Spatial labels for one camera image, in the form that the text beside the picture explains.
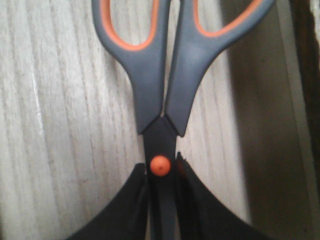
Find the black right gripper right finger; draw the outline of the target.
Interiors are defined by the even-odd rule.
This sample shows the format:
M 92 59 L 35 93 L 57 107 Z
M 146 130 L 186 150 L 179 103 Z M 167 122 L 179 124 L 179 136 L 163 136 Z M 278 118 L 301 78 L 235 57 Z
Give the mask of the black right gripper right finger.
M 251 227 L 226 208 L 201 182 L 180 152 L 175 199 L 182 240 L 251 240 Z

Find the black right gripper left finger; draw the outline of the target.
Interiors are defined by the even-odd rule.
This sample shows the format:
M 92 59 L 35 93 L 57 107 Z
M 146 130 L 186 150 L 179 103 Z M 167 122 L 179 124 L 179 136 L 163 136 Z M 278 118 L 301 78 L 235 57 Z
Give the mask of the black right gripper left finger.
M 144 240 L 148 219 L 146 166 L 137 163 L 112 201 L 69 240 Z

